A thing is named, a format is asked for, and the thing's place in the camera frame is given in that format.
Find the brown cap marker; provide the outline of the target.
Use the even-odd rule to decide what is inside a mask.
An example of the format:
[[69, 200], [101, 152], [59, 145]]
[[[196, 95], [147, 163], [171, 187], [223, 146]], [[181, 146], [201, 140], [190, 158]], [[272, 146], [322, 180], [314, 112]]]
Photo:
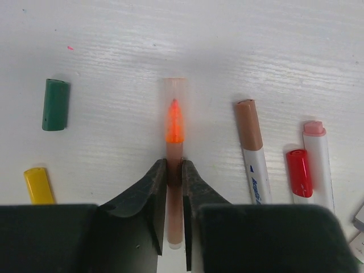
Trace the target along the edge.
[[253, 203], [270, 204], [270, 182], [255, 101], [237, 102], [234, 112]]

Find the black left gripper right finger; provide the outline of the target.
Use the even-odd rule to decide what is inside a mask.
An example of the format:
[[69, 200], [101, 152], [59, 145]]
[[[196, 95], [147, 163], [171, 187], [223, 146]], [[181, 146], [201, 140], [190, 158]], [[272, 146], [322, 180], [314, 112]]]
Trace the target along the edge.
[[193, 231], [193, 223], [199, 207], [210, 204], [229, 204], [229, 202], [202, 179], [195, 165], [190, 160], [182, 162], [181, 181], [183, 189], [186, 268], [191, 270], [193, 234], [197, 233]]

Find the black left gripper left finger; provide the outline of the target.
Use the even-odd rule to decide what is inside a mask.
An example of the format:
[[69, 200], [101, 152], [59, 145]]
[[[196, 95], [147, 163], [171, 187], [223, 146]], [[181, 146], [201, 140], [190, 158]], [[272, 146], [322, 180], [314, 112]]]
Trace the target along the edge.
[[143, 215], [147, 231], [158, 255], [163, 252], [166, 215], [167, 161], [158, 159], [131, 187], [100, 206], [100, 210], [118, 219]]

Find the yellow pen cap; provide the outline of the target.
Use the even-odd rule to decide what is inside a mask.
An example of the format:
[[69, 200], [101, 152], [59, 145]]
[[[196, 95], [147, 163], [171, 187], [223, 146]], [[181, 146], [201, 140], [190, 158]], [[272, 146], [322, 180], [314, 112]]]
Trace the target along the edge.
[[32, 205], [49, 205], [55, 203], [45, 168], [31, 168], [26, 170], [23, 175]]

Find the dark green pen cap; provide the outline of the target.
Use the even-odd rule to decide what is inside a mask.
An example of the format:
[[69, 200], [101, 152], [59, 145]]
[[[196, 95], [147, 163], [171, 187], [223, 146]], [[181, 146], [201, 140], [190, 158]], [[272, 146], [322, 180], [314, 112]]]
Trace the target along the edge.
[[70, 92], [70, 83], [46, 79], [42, 119], [44, 131], [61, 131], [67, 127]]

